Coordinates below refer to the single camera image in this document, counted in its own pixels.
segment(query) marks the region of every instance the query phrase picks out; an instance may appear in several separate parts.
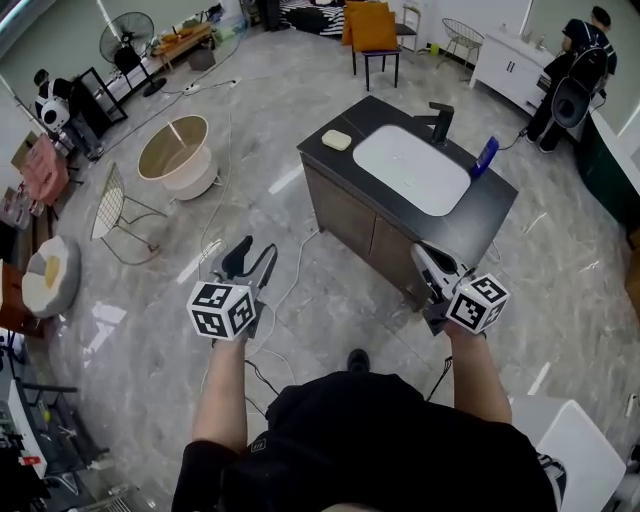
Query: marble floor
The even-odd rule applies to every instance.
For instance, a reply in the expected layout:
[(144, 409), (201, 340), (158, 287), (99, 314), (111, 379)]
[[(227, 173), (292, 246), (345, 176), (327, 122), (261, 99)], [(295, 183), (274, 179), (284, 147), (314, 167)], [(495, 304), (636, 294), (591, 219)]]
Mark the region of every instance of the marble floor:
[[(234, 47), (221, 48), (218, 61)], [(481, 85), (470, 90), (461, 81), (469, 72), (461, 66), (446, 63), (436, 70), (436, 64), (429, 55), (403, 56), (397, 89), (393, 70), (383, 74), (374, 65), (371, 94), (409, 114), (428, 113), (429, 101), (453, 105), (450, 137), (473, 154), (492, 135), (510, 144), (527, 116)], [(210, 352), (185, 310), (197, 280), (193, 262), (202, 246), (219, 239), (231, 246), (251, 234), (256, 248), (275, 243), (278, 263), (262, 295), (275, 307), (295, 278), (300, 244), (316, 229), (304, 176), (294, 172), (300, 165), (296, 145), (365, 97), (359, 65), (354, 77), (349, 49), (334, 40), (294, 30), (251, 33), (199, 82), (198, 94), (177, 101), (177, 95), (138, 94), (126, 103), (129, 119), (107, 133), (107, 147), (160, 114), (84, 168), (86, 183), (62, 211), (57, 232), (81, 246), (82, 283), (72, 309), (48, 333), (50, 362), (61, 383), (80, 388), (80, 411), (96, 439), (161, 510), (171, 500)], [(165, 90), (178, 91), (197, 76), (177, 67)], [(232, 78), (241, 79), (234, 88), (210, 87)], [(183, 203), (137, 175), (144, 143), (186, 114), (207, 119), (208, 144), (223, 179), (230, 179), (204, 236), (221, 188)], [(138, 233), (163, 247), (139, 267), (121, 265), (102, 243), (89, 240), (113, 162), (128, 195), (168, 214), (137, 225)], [(640, 330), (623, 287), (629, 257), (624, 234), (583, 186), (568, 143), (542, 155), (519, 141), (492, 167), (520, 191), (481, 263), (513, 295), (488, 332), (502, 381), (511, 395), (525, 394), (547, 366), (538, 392), (576, 399), (624, 455), (638, 430), (637, 414), (624, 418), (626, 399), (640, 389), (633, 370), (640, 364)], [(274, 186), (283, 176), (295, 177)], [(128, 257), (144, 255), (137, 242), (112, 235)], [(205, 275), (208, 266), (202, 264)], [(257, 340), (271, 318), (266, 312)], [(432, 337), (391, 285), (327, 233), (306, 244), (298, 285), (278, 309), (264, 347), (286, 357), (298, 383), (342, 369), (349, 351), (362, 347), (373, 370), (397, 373), (425, 394), (449, 353), (447, 341)], [(274, 354), (258, 352), (252, 360), (277, 388), (292, 383)], [(434, 400), (451, 404), (452, 384), (449, 375)], [(247, 396), (263, 410), (274, 398), (253, 372), (247, 372)], [(264, 420), (251, 406), (248, 411), (255, 436)]]

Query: black countertop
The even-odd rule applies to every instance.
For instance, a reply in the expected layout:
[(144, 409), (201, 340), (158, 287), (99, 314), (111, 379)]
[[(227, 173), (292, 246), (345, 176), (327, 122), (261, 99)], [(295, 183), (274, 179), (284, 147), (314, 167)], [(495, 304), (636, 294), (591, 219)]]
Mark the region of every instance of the black countertop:
[[(303, 162), (381, 213), (405, 236), (432, 242), (456, 254), (469, 267), (475, 267), (491, 245), (518, 191), (487, 169), (479, 179), (471, 182), (448, 215), (427, 215), (353, 159), (355, 147), (387, 124), (399, 126), (427, 143), (431, 140), (430, 127), (388, 103), (368, 96), (308, 137), (298, 145), (298, 150)], [(322, 135), (331, 129), (351, 137), (351, 145), (345, 151), (336, 151), (322, 143)], [(450, 140), (438, 149), (464, 169), (471, 169), (477, 159)]]

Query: black faucet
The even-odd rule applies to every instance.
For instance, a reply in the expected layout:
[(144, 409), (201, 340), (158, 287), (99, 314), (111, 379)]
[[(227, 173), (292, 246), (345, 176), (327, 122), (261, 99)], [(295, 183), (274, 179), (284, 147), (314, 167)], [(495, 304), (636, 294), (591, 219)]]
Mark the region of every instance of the black faucet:
[(456, 111), (451, 105), (434, 103), (432, 101), (429, 102), (429, 107), (439, 110), (440, 113), (437, 116), (413, 116), (413, 118), (427, 125), (433, 125), (431, 144), (434, 146), (444, 146), (447, 143), (447, 133), (453, 120), (453, 114), (455, 114)]

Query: person's hand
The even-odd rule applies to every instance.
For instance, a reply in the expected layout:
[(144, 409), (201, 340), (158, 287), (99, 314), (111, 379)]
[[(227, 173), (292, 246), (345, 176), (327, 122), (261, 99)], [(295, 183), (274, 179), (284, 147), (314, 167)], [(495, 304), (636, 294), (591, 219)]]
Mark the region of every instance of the person's hand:
[(247, 343), (247, 341), (249, 340), (249, 332), (248, 329), (245, 329), (244, 331), (242, 331), (240, 333), (240, 335), (233, 341), (237, 342), (237, 343)]
[(468, 331), (461, 325), (451, 320), (447, 320), (447, 322), (444, 324), (443, 329), (444, 329), (444, 332), (447, 334), (447, 336), (449, 336), (449, 339), (452, 342), (457, 342), (457, 341), (464, 342), (464, 341), (472, 341), (476, 339), (485, 339), (485, 335), (483, 333), (473, 334), (472, 332)]

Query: white sink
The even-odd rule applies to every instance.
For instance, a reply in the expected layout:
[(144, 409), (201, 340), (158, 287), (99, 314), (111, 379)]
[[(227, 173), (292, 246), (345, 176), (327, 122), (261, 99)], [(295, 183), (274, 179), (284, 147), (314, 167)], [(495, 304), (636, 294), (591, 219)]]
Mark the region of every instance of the white sink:
[(427, 215), (447, 215), (469, 188), (465, 169), (399, 126), (381, 126), (353, 150), (365, 171)]

